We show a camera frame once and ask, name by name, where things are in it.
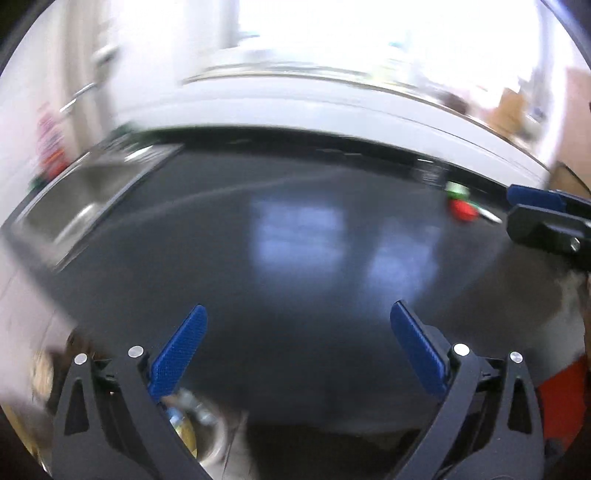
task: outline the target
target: red ball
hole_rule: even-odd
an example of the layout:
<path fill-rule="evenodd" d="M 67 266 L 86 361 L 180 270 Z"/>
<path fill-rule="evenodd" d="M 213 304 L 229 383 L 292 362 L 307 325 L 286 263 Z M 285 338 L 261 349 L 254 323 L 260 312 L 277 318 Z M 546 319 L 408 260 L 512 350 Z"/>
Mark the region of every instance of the red ball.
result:
<path fill-rule="evenodd" d="M 462 222 L 473 222 L 478 217 L 478 211 L 464 200 L 450 200 L 449 208 L 452 215 Z"/>

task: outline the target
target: black countertop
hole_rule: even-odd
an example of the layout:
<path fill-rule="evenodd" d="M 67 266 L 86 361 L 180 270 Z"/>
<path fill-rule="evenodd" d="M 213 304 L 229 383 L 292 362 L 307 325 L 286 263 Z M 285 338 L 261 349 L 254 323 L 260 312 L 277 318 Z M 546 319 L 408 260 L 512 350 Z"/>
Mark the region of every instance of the black countertop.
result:
<path fill-rule="evenodd" d="M 133 189 L 80 254 L 35 279 L 112 352 L 158 351 L 196 303 L 209 330 L 183 384 L 251 419 L 333 432 L 414 427 L 434 403 L 391 333 L 406 299 L 479 355 L 522 352 L 537 382 L 583 351 L 574 285 L 557 259 L 465 225 L 415 155 L 319 135 L 168 132 L 186 148 Z M 450 167 L 504 217 L 504 189 Z"/>

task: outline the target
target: red object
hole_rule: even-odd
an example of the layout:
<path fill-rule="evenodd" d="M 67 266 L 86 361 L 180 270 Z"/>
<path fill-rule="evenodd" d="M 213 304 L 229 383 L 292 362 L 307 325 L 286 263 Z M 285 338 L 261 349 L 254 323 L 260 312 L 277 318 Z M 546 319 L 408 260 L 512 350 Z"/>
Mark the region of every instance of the red object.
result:
<path fill-rule="evenodd" d="M 587 359 L 582 357 L 539 387 L 544 406 L 544 438 L 558 438 L 568 448 L 585 415 Z"/>
<path fill-rule="evenodd" d="M 478 211 L 464 200 L 450 200 L 449 208 L 452 215 L 462 222 L 473 222 L 478 217 Z"/>

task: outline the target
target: blue gripper pad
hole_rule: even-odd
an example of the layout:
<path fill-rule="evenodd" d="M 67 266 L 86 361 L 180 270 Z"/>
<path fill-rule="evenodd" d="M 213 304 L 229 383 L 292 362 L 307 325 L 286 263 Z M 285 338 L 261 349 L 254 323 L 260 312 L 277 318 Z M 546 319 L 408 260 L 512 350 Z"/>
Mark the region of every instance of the blue gripper pad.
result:
<path fill-rule="evenodd" d="M 148 392 L 154 401 L 174 391 L 206 331 L 207 311 L 197 305 L 152 362 Z"/>
<path fill-rule="evenodd" d="M 523 185 L 511 185 L 507 188 L 507 201 L 511 206 L 528 205 L 555 212 L 566 211 L 566 203 L 558 193 Z"/>
<path fill-rule="evenodd" d="M 448 341 L 435 327 L 424 325 L 401 300 L 392 306 L 390 324 L 423 388 L 442 400 L 448 390 Z"/>

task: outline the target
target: sink basin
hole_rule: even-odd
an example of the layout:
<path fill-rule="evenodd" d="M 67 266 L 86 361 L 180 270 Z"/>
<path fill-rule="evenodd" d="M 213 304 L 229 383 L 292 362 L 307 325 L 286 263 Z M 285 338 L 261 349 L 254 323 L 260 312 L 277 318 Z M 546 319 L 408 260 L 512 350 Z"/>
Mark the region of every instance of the sink basin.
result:
<path fill-rule="evenodd" d="M 140 155 L 105 154 L 75 162 L 22 211 L 13 224 L 15 233 L 57 267 L 125 192 L 179 148 L 153 145 Z"/>

